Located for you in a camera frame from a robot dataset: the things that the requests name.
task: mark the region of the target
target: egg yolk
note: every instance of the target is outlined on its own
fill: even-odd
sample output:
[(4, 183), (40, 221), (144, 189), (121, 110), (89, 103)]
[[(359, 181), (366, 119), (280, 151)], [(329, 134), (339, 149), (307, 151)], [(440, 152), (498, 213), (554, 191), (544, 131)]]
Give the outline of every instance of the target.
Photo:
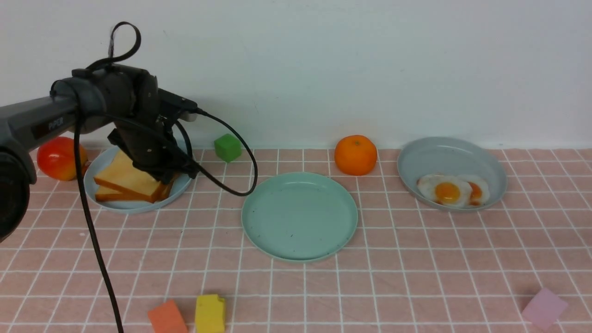
[(469, 185), (471, 186), (471, 198), (470, 198), (470, 203), (473, 206), (479, 206), (480, 202), (479, 199), (481, 198), (481, 196), (483, 195), (483, 192), (481, 191), (481, 187), (479, 187), (479, 185), (475, 184), (474, 182), (468, 182)]
[(461, 190), (451, 182), (441, 182), (436, 185), (435, 192), (442, 203), (455, 203), (461, 197)]

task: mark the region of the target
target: fried egg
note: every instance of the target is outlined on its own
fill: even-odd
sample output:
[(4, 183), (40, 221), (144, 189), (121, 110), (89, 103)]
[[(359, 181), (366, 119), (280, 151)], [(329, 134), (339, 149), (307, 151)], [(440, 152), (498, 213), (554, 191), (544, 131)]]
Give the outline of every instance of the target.
[(458, 178), (471, 186), (470, 206), (481, 206), (489, 200), (489, 186), (483, 178), (477, 175), (459, 175)]
[(454, 208), (466, 207), (472, 193), (468, 182), (442, 174), (429, 174), (419, 178), (417, 189), (424, 198)]

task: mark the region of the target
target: pink tiled surface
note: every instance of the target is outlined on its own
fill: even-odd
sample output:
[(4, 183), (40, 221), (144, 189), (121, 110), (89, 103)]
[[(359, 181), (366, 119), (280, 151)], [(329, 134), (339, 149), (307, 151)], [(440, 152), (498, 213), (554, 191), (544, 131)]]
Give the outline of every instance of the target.
[[(126, 332), (174, 299), (192, 328), (195, 298), (227, 299), (227, 332), (536, 332), (520, 311), (547, 287), (569, 303), (551, 332), (592, 332), (592, 150), (492, 151), (509, 175), (503, 202), (475, 214), (432, 210), (405, 192), (398, 151), (348, 177), (326, 150), (257, 150), (261, 179), (311, 171), (360, 208), (350, 244), (314, 264), (275, 261), (243, 237), (244, 199), (198, 177), (159, 212), (93, 206)], [(245, 190), (250, 164), (196, 151)], [(0, 244), (0, 332), (115, 332), (73, 182), (39, 175), (21, 226)]]

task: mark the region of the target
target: yellow block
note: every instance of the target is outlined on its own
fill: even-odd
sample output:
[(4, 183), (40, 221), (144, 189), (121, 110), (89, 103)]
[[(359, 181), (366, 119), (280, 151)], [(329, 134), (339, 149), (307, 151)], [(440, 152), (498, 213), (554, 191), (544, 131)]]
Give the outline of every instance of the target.
[(197, 297), (195, 328), (198, 333), (224, 333), (226, 302), (216, 294)]

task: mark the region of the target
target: white wall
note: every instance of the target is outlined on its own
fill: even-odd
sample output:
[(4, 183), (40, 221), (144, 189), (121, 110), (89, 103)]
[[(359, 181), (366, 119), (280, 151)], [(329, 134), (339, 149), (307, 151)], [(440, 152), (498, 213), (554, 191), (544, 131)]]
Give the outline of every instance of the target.
[[(0, 105), (104, 57), (121, 20), (143, 37), (126, 63), (255, 147), (592, 146), (590, 0), (4, 0)], [(122, 29), (115, 52), (132, 39)], [(194, 145), (225, 132), (187, 127)]]

